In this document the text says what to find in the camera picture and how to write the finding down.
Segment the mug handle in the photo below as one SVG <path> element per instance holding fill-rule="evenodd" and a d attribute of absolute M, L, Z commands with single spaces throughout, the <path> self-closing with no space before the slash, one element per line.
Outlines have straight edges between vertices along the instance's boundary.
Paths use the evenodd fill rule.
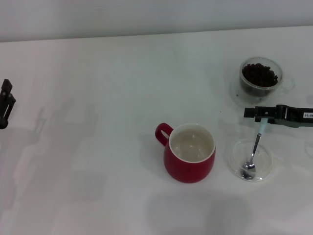
<path fill-rule="evenodd" d="M 165 146 L 167 144 L 168 139 L 162 134 L 162 131 L 164 131 L 168 136 L 170 136 L 170 134 L 173 131 L 173 128 L 166 123 L 161 123 L 156 128 L 156 139 Z"/>

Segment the metal spoon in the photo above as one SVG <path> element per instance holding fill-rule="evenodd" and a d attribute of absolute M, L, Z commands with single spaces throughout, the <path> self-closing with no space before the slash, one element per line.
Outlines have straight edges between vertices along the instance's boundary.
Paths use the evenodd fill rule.
<path fill-rule="evenodd" d="M 260 138 L 262 136 L 262 133 L 264 132 L 264 129 L 265 129 L 265 126 L 268 122 L 268 118 L 263 118 L 261 119 L 261 125 L 260 125 L 260 129 L 259 129 L 259 133 L 258 135 L 256 136 L 256 140 L 255 140 L 255 143 L 254 143 L 254 147 L 253 147 L 253 151 L 252 151 L 252 154 L 251 154 L 251 158 L 249 161 L 247 161 L 243 166 L 243 170 L 242 170 L 242 176 L 246 179 L 246 180 L 252 180 L 255 176 L 255 165 L 253 163 L 253 157 L 255 155 L 255 151 L 258 147 L 258 144 L 259 144 L 259 141 L 260 141 Z"/>

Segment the glass bowl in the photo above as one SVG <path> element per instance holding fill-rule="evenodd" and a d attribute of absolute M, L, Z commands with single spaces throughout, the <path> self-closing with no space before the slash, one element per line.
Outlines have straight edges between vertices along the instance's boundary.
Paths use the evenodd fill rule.
<path fill-rule="evenodd" d="M 250 160 L 255 140 L 239 140 L 231 145 L 226 154 L 226 160 L 233 174 L 239 178 L 250 181 L 259 182 L 268 178 L 272 171 L 273 155 L 270 150 L 262 144 L 256 149 L 253 163 L 255 165 L 255 174 L 253 178 L 245 178 L 248 172 L 243 168 L 244 163 Z"/>
<path fill-rule="evenodd" d="M 270 70 L 272 70 L 277 76 L 278 82 L 276 85 L 271 87 L 260 87 L 246 80 L 245 76 L 243 75 L 243 68 L 248 64 L 257 64 L 257 63 L 270 67 Z M 240 86 L 242 90 L 249 96 L 255 97 L 257 100 L 259 98 L 268 96 L 270 93 L 274 92 L 277 89 L 277 87 L 281 84 L 283 79 L 282 76 L 283 72 L 281 68 L 274 61 L 264 57 L 252 57 L 244 61 L 240 66 L 239 75 L 240 75 Z"/>

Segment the red mug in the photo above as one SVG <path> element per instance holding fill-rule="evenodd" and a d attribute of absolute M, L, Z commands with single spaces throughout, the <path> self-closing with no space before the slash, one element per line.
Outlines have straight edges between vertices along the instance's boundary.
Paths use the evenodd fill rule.
<path fill-rule="evenodd" d="M 210 173 L 215 159 L 215 140 L 204 127 L 190 123 L 173 129 L 161 123 L 156 128 L 156 138 L 165 146 L 164 165 L 174 179 L 195 183 Z"/>

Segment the white tabletop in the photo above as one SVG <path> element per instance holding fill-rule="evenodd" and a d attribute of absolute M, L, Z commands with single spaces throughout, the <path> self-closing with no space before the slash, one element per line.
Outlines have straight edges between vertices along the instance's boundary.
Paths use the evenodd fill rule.
<path fill-rule="evenodd" d="M 2 235 L 294 235 L 313 230 L 313 129 L 271 125 L 259 183 L 225 148 L 258 125 L 229 94 L 240 64 L 276 61 L 295 87 L 267 105 L 313 107 L 313 27 L 0 44 L 17 103 L 0 130 Z M 195 122 L 217 142 L 199 183 L 171 178 L 158 124 Z"/>

